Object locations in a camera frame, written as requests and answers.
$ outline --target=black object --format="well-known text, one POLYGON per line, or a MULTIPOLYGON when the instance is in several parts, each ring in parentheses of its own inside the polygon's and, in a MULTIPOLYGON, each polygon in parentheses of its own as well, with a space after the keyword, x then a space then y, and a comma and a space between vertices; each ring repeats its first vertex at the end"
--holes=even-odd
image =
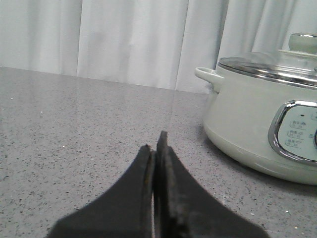
POLYGON ((210 196, 167 145, 162 131, 157 152, 142 146, 115 185, 59 220, 48 238, 151 238, 152 192, 156 238, 269 237, 210 196))

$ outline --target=stainless steel rim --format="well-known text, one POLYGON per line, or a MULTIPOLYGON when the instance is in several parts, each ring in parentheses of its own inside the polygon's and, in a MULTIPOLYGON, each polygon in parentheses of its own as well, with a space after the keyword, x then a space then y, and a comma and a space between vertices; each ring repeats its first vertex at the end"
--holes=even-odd
POLYGON ((311 85, 311 84, 304 84, 302 82, 289 81, 289 77, 284 77, 283 75, 277 75, 277 74, 268 74, 267 71, 263 72, 263 73, 260 73, 258 70, 250 70, 250 72, 246 72, 246 71, 243 71, 241 69, 236 69, 236 68, 221 64, 220 62, 217 65, 221 68, 224 68, 224 69, 227 69, 229 71, 239 73, 242 75, 246 75, 246 76, 250 76, 250 77, 254 77, 254 78, 259 78, 259 79, 263 79, 263 80, 270 81, 270 82, 281 83, 281 84, 300 87, 300 88, 317 90, 317 79, 316 79, 316 81, 313 81, 315 83, 315 85, 311 85))

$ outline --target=control panel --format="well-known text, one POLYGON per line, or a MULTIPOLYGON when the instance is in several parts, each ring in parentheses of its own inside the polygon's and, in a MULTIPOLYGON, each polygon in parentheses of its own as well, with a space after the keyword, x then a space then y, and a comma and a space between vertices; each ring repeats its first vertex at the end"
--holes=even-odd
POLYGON ((317 165, 317 103, 293 101, 280 108, 269 141, 280 155, 317 165))

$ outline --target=chrome trim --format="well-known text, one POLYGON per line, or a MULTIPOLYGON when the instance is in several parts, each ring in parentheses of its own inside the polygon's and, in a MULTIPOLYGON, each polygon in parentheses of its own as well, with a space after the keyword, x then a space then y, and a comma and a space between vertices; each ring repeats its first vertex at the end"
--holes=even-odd
POLYGON ((263 71, 263 73, 260 73, 259 70, 254 70, 254 72, 247 72, 247 71, 244 71, 242 69, 236 69, 236 68, 224 65, 220 62, 218 62, 217 65, 221 68, 230 70, 232 72, 239 73, 239 74, 246 75, 246 76, 250 76, 253 78, 259 78, 259 79, 263 79, 263 80, 270 81, 270 82, 281 83, 281 84, 286 84, 286 85, 300 87, 300 88, 308 88, 308 89, 317 90, 317 81, 315 82, 316 85, 309 85, 309 84, 303 84, 302 82, 289 81, 289 77, 285 77, 283 75, 267 74, 268 71, 263 71))
MULTIPOLYGON (((285 150, 281 144, 278 142, 277 134, 280 129, 281 123, 286 115, 286 113, 293 107, 297 106, 305 106, 305 107, 316 107, 317 108, 317 103, 316 102, 307 102, 307 101, 300 101, 300 100, 294 100, 290 101, 288 103, 285 103, 282 105, 279 110, 277 111, 273 122, 268 130, 268 141, 273 148, 275 152, 277 152, 279 155, 283 156, 284 158, 295 160, 301 163, 304 163, 306 165, 314 165, 317 166, 317 161, 315 160, 309 160, 306 158, 303 158, 301 156, 295 155, 287 150, 285 150)), ((315 143, 317 140, 317 131, 315 134, 315 143)))
POLYGON ((311 34, 311 33, 303 33, 303 32, 300 32, 300 33, 294 33, 294 34, 292 34, 291 36, 304 36, 304 37, 312 37, 312 38, 315 38, 315 37, 317 37, 317 34, 311 34))
POLYGON ((316 130, 316 133, 315 133, 314 142, 315 142, 315 147, 317 149, 317 130, 316 130))

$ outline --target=glass lid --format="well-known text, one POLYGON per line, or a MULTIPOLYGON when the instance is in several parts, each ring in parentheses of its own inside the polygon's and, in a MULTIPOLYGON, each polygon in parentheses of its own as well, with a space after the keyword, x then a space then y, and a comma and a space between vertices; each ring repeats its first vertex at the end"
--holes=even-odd
POLYGON ((251 52, 221 58, 218 66, 269 81, 317 89, 317 35, 292 34, 289 46, 290 51, 251 52))

